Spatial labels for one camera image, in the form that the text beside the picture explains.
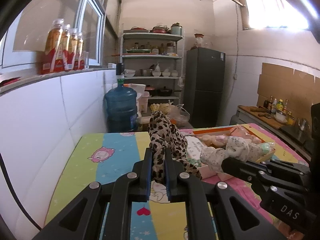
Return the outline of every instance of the wooden cutting board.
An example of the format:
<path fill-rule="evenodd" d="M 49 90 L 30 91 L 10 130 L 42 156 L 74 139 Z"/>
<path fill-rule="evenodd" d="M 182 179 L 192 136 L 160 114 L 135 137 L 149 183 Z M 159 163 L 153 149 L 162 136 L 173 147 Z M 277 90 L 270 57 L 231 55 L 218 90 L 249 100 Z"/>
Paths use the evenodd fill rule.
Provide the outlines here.
<path fill-rule="evenodd" d="M 279 123 L 276 119 L 274 119 L 273 117 L 268 119 L 266 118 L 265 116 L 258 116 L 258 114 L 261 114 L 259 112 L 251 112 L 250 111 L 250 108 L 252 107 L 255 107 L 257 108 L 256 106 L 238 106 L 241 110 L 253 115 L 255 118 L 258 118 L 259 120 L 263 121 L 264 123 L 266 123 L 267 125 L 271 126 L 272 128 L 276 129 L 276 130 L 279 130 L 279 128 L 281 126 L 284 126 L 285 124 L 283 123 Z"/>

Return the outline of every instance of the cartoon sheep print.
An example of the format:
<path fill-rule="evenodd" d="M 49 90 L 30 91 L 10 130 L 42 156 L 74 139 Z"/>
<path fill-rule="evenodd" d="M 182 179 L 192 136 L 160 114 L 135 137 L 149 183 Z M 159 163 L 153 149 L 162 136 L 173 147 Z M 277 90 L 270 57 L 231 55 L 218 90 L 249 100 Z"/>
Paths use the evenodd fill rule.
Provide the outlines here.
<path fill-rule="evenodd" d="M 88 160 L 91 160 L 94 163 L 103 163 L 106 159 L 111 157 L 115 149 L 101 147 L 100 149 L 96 150 Z"/>

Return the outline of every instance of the shelf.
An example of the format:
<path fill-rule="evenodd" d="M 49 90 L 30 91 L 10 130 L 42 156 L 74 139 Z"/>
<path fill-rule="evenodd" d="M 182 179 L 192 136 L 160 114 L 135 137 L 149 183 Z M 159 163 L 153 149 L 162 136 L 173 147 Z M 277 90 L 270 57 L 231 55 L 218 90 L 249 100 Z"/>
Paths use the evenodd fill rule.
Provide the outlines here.
<path fill-rule="evenodd" d="M 159 97 L 159 96 L 155 96 L 155 97 L 149 97 L 149 100 L 155 100 L 155 99 L 179 99 L 178 97 Z"/>
<path fill-rule="evenodd" d="M 179 56 L 170 56 L 170 55 L 123 55 L 122 56 L 123 59 L 126 58 L 155 58 L 155 59 L 174 59 L 174 60 L 178 60 L 178 59 L 182 59 Z"/>
<path fill-rule="evenodd" d="M 179 77 L 125 77 L 124 79 L 178 79 Z"/>
<path fill-rule="evenodd" d="M 124 33 L 124 40 L 161 40 L 161 41 L 180 41 L 183 36 L 167 33 Z"/>

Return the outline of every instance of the refrigerator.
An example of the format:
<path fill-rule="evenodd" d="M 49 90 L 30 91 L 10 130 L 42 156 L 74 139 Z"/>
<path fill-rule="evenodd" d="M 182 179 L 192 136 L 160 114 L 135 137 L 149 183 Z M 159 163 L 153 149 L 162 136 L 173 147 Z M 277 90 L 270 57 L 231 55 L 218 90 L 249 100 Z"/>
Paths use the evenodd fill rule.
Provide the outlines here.
<path fill-rule="evenodd" d="M 221 103 L 226 54 L 197 48 L 187 51 L 184 108 L 194 128 L 215 127 Z"/>

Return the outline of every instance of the leopard print cloth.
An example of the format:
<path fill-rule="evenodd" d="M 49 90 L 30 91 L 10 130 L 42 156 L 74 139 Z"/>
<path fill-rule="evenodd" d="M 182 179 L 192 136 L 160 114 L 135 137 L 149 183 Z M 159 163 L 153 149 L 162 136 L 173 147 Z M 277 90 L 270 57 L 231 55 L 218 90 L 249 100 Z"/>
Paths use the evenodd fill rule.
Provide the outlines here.
<path fill-rule="evenodd" d="M 148 125 L 150 148 L 153 154 L 152 179 L 164 184 L 164 149 L 171 150 L 172 159 L 183 164 L 184 170 L 201 179 L 196 166 L 186 158 L 188 142 L 179 129 L 161 111 L 155 111 Z"/>

